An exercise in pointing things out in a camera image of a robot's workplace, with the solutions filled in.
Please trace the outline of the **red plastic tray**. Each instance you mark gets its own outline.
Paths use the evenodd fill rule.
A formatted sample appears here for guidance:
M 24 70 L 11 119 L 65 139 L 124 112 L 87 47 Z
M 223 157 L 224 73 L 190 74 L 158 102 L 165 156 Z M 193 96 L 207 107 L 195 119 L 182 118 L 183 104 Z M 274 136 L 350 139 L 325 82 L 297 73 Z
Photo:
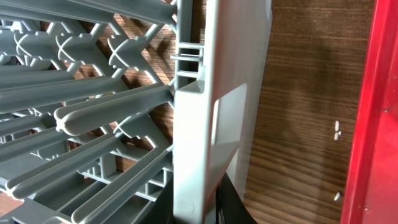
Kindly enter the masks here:
M 397 223 L 397 0 L 377 0 L 341 223 Z

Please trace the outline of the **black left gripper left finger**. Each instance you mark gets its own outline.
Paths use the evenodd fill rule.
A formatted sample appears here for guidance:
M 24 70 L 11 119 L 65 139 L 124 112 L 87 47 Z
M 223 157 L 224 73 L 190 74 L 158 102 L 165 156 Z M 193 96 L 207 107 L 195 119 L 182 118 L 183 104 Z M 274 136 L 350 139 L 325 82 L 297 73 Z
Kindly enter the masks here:
M 139 224 L 174 224 L 174 179 L 171 178 Z

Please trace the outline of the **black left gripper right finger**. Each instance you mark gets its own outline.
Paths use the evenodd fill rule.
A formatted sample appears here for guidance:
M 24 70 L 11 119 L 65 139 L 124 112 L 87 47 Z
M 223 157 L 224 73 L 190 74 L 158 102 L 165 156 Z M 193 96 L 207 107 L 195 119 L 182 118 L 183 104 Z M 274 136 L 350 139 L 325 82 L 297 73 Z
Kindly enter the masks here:
M 257 224 L 244 206 L 227 173 L 216 190 L 216 224 Z

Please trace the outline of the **grey dishwasher rack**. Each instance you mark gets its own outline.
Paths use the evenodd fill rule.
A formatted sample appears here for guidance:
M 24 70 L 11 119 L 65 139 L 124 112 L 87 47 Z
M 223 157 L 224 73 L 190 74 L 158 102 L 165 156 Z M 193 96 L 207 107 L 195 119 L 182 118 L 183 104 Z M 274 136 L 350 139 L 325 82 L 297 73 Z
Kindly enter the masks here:
M 2 1 L 2 223 L 139 223 L 174 179 L 174 223 L 242 200 L 270 1 Z

